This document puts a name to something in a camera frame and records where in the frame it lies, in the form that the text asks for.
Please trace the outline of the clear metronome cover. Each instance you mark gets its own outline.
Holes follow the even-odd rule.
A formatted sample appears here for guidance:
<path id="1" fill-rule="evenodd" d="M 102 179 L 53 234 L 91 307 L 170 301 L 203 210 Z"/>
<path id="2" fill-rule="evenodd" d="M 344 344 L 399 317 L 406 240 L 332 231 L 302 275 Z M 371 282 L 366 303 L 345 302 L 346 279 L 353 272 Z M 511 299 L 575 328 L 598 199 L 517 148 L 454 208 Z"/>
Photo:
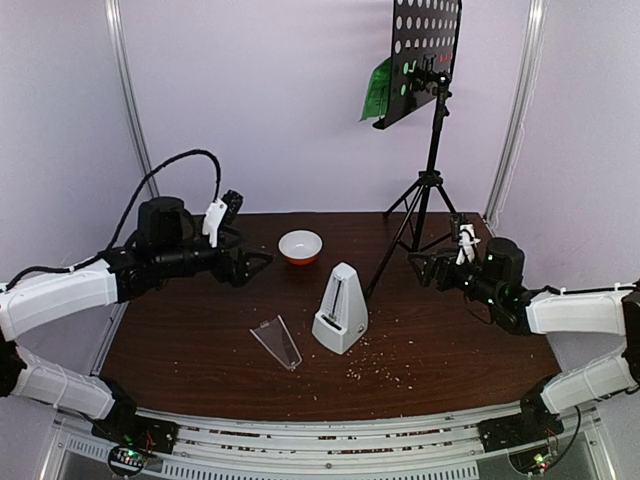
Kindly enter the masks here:
<path id="1" fill-rule="evenodd" d="M 302 363 L 299 349 L 280 315 L 261 322 L 250 333 L 285 369 L 294 371 Z"/>

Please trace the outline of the white metronome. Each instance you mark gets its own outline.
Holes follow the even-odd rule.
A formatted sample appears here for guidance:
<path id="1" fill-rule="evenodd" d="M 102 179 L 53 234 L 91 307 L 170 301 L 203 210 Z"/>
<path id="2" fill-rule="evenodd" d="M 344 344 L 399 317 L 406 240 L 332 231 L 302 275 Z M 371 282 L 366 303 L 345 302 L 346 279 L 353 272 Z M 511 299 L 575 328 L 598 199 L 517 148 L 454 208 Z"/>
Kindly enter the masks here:
<path id="1" fill-rule="evenodd" d="M 341 262 L 329 277 L 319 310 L 314 315 L 312 335 L 326 349 L 345 354 L 368 329 L 368 310 L 358 273 Z"/>

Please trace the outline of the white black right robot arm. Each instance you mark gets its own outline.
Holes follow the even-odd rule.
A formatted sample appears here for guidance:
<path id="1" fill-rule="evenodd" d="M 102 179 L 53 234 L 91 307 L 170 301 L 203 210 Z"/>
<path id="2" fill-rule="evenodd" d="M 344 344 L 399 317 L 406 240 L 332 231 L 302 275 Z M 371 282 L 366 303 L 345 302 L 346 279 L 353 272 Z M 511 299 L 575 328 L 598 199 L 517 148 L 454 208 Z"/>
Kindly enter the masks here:
<path id="1" fill-rule="evenodd" d="M 543 440 L 564 430 L 562 412 L 639 388 L 639 284 L 583 290 L 523 286 L 524 252 L 496 237 L 478 260 L 472 246 L 411 253 L 408 260 L 423 286 L 460 290 L 488 308 L 490 320 L 520 336 L 554 332 L 603 333 L 624 338 L 617 350 L 583 367 L 547 376 L 529 390 L 515 415 L 487 419 L 478 431 L 487 452 Z"/>

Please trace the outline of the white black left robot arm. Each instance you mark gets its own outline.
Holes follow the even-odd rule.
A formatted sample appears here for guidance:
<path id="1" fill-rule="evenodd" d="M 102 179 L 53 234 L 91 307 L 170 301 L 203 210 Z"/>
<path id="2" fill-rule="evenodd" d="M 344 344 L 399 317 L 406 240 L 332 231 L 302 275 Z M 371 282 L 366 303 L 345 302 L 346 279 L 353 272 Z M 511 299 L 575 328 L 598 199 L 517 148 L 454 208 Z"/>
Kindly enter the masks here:
<path id="1" fill-rule="evenodd" d="M 95 436 L 136 454 L 173 450 L 178 427 L 137 412 L 135 401 L 114 380 L 85 375 L 44 360 L 17 344 L 19 336 L 93 307 L 124 304 L 168 280 L 208 271 L 220 283 L 245 285 L 273 260 L 246 251 L 232 228 L 243 198 L 228 191 L 202 215 L 183 200 L 163 196 L 140 204 L 137 227 L 124 245 L 108 247 L 85 266 L 48 268 L 1 288 L 1 394 L 22 396 L 74 411 Z"/>

